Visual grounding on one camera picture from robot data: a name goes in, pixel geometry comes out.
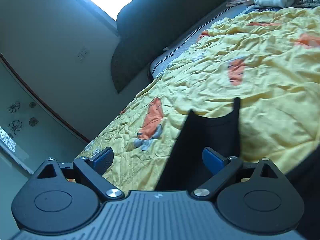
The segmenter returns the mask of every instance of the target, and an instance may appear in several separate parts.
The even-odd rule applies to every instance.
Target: wall
[[[39,105],[30,108],[33,99],[23,90],[0,62],[0,126],[14,137],[15,155],[31,170],[35,171],[47,157],[54,157],[59,162],[71,162],[86,144],[66,130]],[[20,108],[10,113],[8,107],[16,101]],[[30,118],[38,123],[32,127]],[[9,123],[19,120],[22,129],[14,135]]]
[[[0,148],[0,239],[7,240],[18,231],[11,213],[11,203],[15,195],[27,182],[25,174]]]
[[[76,0],[0,0],[0,52],[46,104],[89,139],[148,85],[143,71],[116,93],[110,62],[118,42]],[[90,54],[79,64],[82,46]]]

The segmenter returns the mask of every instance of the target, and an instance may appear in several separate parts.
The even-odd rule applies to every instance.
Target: bed
[[[153,190],[190,109],[220,117],[240,97],[241,157],[301,169],[320,141],[319,62],[320,7],[224,2],[150,64],[151,84],[80,156],[111,147],[103,177],[126,193]]]

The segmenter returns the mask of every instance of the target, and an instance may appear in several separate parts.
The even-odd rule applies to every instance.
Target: brown trim
[[[82,138],[87,143],[90,142],[88,138],[79,133],[76,129],[74,129],[70,124],[68,124],[65,120],[63,120],[55,111],[53,111],[37,94],[23,81],[23,79],[18,75],[18,73],[12,68],[9,62],[4,58],[4,56],[0,53],[0,58],[12,72],[12,74],[20,81],[20,83],[29,91],[29,93],[38,100],[55,118],[57,118],[60,122],[62,122],[66,127],[68,127],[71,131],[73,131],[77,136]]]

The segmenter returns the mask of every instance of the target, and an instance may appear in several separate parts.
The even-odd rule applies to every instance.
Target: pink cloth
[[[227,2],[227,7],[236,6],[240,3],[243,3],[246,6],[254,4],[253,0],[231,0],[231,1]]]

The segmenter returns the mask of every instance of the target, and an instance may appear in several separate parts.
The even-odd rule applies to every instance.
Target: window frame
[[[116,36],[119,36],[117,23],[111,18],[104,10],[96,5],[91,0],[77,0],[82,4],[90,13],[92,13],[100,22],[107,26]]]

